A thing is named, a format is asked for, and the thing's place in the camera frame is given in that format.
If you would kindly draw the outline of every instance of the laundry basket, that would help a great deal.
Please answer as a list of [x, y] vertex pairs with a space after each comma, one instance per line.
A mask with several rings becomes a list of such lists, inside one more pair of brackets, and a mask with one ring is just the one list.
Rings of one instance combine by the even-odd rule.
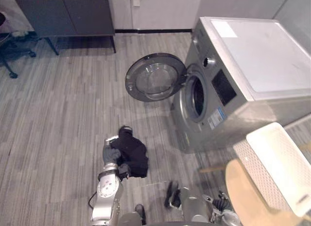
[[279, 123], [233, 146], [267, 204], [303, 216], [311, 209], [311, 165]]

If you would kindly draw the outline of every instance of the front-loading washing machine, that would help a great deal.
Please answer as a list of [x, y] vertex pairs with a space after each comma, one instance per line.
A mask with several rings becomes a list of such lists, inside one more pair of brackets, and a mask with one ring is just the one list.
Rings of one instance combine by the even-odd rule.
[[175, 94], [180, 149], [217, 149], [311, 113], [311, 58], [276, 20], [201, 17], [185, 64], [169, 53], [147, 55], [125, 86], [145, 102]]

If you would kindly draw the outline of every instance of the wood-patterned floor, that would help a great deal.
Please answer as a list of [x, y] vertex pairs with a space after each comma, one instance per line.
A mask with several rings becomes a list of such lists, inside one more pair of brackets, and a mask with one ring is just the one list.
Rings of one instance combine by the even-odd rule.
[[190, 34], [116, 35], [116, 54], [102, 38], [53, 42], [59, 56], [42, 40], [36, 58], [11, 62], [15, 80], [0, 66], [1, 226], [87, 225], [104, 139], [124, 124], [146, 144], [150, 170], [147, 178], [122, 182], [122, 213], [142, 203], [149, 223], [181, 220], [181, 212], [163, 207], [171, 179], [215, 197], [225, 191], [224, 172], [197, 170], [227, 163], [233, 150], [180, 152], [172, 99], [139, 102], [124, 86], [128, 68], [144, 55], [169, 52], [185, 60]]

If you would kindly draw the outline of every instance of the wall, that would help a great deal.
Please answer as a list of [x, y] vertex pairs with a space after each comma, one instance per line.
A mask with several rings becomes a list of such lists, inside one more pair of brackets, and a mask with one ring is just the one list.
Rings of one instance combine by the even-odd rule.
[[131, 0], [111, 0], [115, 29], [133, 29]]
[[287, 0], [275, 19], [311, 54], [311, 0]]
[[134, 29], [191, 29], [201, 0], [140, 0], [132, 7]]
[[197, 17], [272, 18], [285, 0], [201, 0]]
[[0, 12], [6, 17], [5, 23], [0, 27], [0, 33], [34, 30], [15, 0], [0, 0]]

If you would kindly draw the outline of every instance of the open washer door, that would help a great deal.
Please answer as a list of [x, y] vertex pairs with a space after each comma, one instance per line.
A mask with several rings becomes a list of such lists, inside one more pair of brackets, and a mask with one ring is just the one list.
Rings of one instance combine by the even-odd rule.
[[164, 100], [183, 87], [187, 68], [176, 56], [153, 53], [135, 62], [125, 78], [127, 92], [144, 102]]

